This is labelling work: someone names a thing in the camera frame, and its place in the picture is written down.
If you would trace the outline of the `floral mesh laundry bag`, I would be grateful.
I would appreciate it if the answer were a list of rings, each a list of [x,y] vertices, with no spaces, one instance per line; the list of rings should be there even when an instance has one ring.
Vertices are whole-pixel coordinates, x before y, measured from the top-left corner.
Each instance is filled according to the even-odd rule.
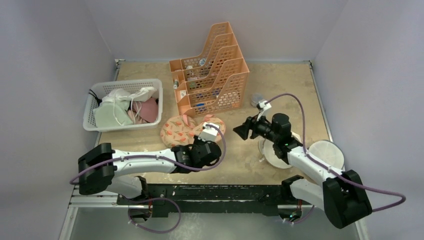
[[[199,122],[184,114],[168,119],[160,130],[160,137],[168,148],[192,144],[194,136],[201,133],[203,125],[206,123],[218,125],[223,134],[226,131],[224,122],[213,114],[206,115]]]

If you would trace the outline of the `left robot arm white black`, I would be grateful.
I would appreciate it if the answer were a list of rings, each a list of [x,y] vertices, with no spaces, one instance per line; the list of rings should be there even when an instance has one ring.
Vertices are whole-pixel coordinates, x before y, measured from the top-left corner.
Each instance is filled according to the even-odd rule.
[[[78,174],[70,180],[79,194],[107,191],[131,199],[138,205],[149,199],[147,181],[140,173],[189,174],[216,168],[227,152],[225,143],[203,141],[177,145],[160,151],[129,152],[101,143],[78,159]]]

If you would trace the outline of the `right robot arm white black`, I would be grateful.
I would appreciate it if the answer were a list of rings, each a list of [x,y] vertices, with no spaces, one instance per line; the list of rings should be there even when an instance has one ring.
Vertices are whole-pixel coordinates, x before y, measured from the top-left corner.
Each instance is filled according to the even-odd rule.
[[[233,128],[243,140],[262,137],[272,142],[274,154],[286,164],[301,170],[313,182],[301,176],[281,183],[280,196],[288,204],[304,200],[324,211],[333,226],[342,229],[366,216],[373,210],[367,193],[361,188],[362,180],[353,170],[343,171],[307,152],[291,132],[289,117],[276,113],[272,120],[265,116],[249,116]]]

